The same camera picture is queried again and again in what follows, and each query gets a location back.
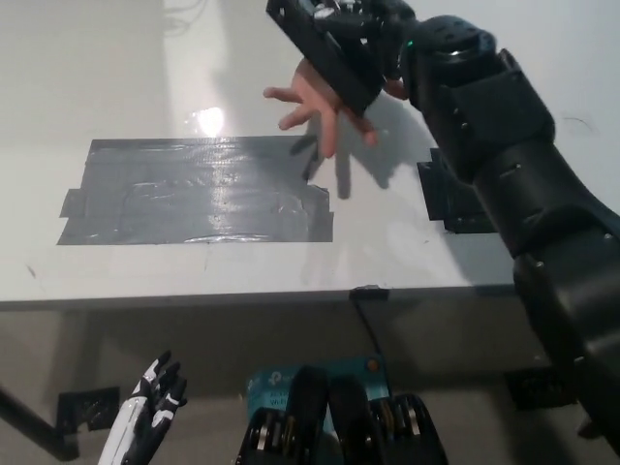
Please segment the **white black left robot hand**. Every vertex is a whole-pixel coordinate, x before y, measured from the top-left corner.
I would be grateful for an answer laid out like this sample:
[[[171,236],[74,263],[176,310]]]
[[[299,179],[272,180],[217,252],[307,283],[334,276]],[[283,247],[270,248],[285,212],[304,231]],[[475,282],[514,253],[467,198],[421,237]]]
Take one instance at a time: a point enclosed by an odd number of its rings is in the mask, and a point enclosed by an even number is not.
[[[99,465],[147,465],[167,435],[178,409],[186,405],[187,380],[171,352],[156,358],[122,403]]]

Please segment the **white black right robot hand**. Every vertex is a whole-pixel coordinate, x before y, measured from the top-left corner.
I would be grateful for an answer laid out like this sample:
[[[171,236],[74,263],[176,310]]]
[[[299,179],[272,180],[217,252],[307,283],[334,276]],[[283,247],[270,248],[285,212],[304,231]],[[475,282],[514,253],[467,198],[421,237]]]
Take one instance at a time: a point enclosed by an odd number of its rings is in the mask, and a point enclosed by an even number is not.
[[[321,1],[312,13],[315,27],[347,59],[367,59],[387,80],[401,78],[400,54],[406,29],[417,16],[405,1]]]

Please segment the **person's bare hand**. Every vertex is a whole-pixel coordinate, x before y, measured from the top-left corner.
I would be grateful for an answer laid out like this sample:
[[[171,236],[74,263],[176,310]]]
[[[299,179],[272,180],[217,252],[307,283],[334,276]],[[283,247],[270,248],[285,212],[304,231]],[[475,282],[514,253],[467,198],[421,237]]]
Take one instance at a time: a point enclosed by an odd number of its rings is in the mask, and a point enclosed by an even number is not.
[[[296,66],[289,86],[268,86],[263,90],[263,96],[266,99],[295,104],[295,108],[279,120],[278,128],[282,131],[306,124],[317,116],[320,123],[319,150],[325,158],[336,154],[338,118],[341,113],[360,133],[366,144],[378,143],[378,132],[372,122],[348,108],[305,58]]]

